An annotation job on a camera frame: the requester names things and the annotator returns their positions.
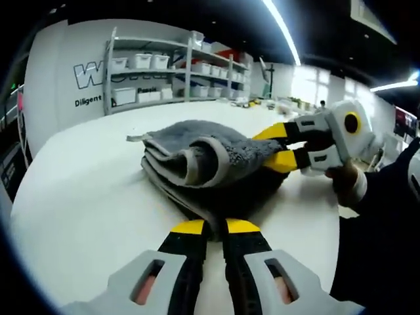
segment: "folded towel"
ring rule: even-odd
[[[182,121],[127,140],[143,141],[141,164],[151,182],[189,219],[197,215],[213,230],[227,217],[247,219],[287,177],[262,166],[284,145],[210,121]]]

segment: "white wall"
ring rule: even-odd
[[[26,130],[33,156],[55,133],[104,115],[102,60],[114,27],[117,35],[173,41],[189,33],[138,20],[96,20],[70,26],[63,21],[40,31],[33,42],[25,75]],[[220,43],[214,43],[212,48],[228,49]],[[209,84],[208,80],[194,78],[194,81]],[[131,77],[113,83],[113,87],[150,88],[162,84],[164,79]],[[76,100],[90,98],[94,101],[89,105],[75,105]]]
[[[340,100],[345,99],[346,97],[353,96],[360,100],[360,102],[365,106],[367,113],[370,114],[373,128],[378,134],[381,133],[393,133],[394,124],[395,124],[395,107],[391,104],[385,102],[382,98],[370,93],[369,89],[362,85],[361,83],[354,82],[351,79],[341,79],[340,77],[335,77],[334,75],[329,75],[329,72],[326,70],[303,66],[304,68],[317,69],[319,72],[328,73],[329,79],[328,83],[325,84],[328,91],[328,96],[325,101],[328,104],[333,104]],[[274,64],[274,74],[273,74],[273,96],[293,96],[301,98],[305,101],[312,101],[305,99],[305,96],[308,96],[308,86],[305,85],[304,79],[296,78],[295,67],[286,65],[286,64]],[[347,85],[354,84],[355,90],[353,93],[346,91],[346,81]],[[320,83],[320,78],[318,77],[317,86],[323,85]],[[251,82],[251,93],[254,95],[262,96],[264,89],[264,81],[261,73],[261,68],[258,62],[255,62],[253,65],[252,71],[252,82]]]

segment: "black sleeve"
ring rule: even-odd
[[[365,173],[367,190],[353,210],[359,214],[374,213],[383,209],[396,209],[398,202],[412,200],[413,193],[408,184],[408,165],[419,149],[420,138],[416,138],[394,163],[384,167],[378,173]]]

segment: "metal shelving unit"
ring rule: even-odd
[[[192,48],[191,40],[188,44],[178,43],[176,41],[166,41],[164,39],[153,39],[143,37],[119,37],[116,36],[117,28],[114,28],[111,39],[106,43],[105,55],[104,55],[104,80],[103,80],[103,93],[104,93],[104,112],[105,115],[116,114],[125,112],[127,110],[133,110],[136,108],[157,106],[161,104],[176,103],[176,102],[189,102],[189,101],[204,101],[204,100],[216,100],[216,98],[205,97],[197,98],[190,97],[191,77],[203,77],[211,80],[211,86],[216,81],[227,81],[228,95],[231,94],[232,83],[243,84],[242,82],[233,81],[232,75],[234,69],[239,72],[247,70],[247,68],[240,63],[233,61],[233,56],[230,58],[219,56],[211,52],[198,51]],[[153,70],[153,69],[124,69],[118,72],[112,72],[112,58],[114,51],[161,51],[167,53],[170,56],[169,65],[173,64],[175,54],[186,55],[186,67],[185,69],[164,69],[164,70]],[[219,66],[228,66],[228,77],[221,78],[213,75],[207,75],[203,73],[191,72],[191,64],[193,58],[200,58],[210,63],[217,64]],[[182,75],[185,77],[185,90],[184,97],[172,98],[166,100],[157,100],[143,103],[131,103],[112,107],[112,87],[111,78],[114,77],[128,77],[140,74],[165,74],[167,76],[167,83],[173,84],[174,76]]]

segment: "person's hand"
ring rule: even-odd
[[[333,180],[334,192],[339,198],[339,203],[342,204],[341,201],[348,196],[356,184],[358,178],[357,168],[351,160],[348,160],[342,167],[328,169],[325,175]]]

